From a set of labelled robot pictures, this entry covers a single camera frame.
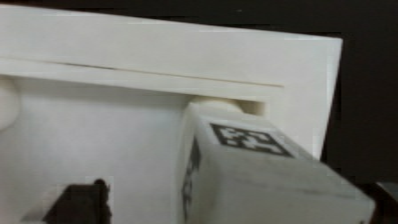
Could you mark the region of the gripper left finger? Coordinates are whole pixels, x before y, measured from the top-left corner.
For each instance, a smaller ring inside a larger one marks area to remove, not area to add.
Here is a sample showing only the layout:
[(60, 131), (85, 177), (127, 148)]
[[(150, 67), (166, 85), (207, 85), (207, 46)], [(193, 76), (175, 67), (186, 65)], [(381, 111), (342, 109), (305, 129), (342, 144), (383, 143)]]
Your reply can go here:
[(90, 184), (54, 187), (23, 215), (30, 224), (111, 224), (110, 186), (102, 179)]

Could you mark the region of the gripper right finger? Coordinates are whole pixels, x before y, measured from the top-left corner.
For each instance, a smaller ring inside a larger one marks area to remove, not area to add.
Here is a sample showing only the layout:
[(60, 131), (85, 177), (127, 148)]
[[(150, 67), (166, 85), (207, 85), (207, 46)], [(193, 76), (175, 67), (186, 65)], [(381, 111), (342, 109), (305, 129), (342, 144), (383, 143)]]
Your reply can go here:
[(362, 185), (362, 190), (374, 200), (369, 224), (398, 224), (398, 183), (367, 183)]

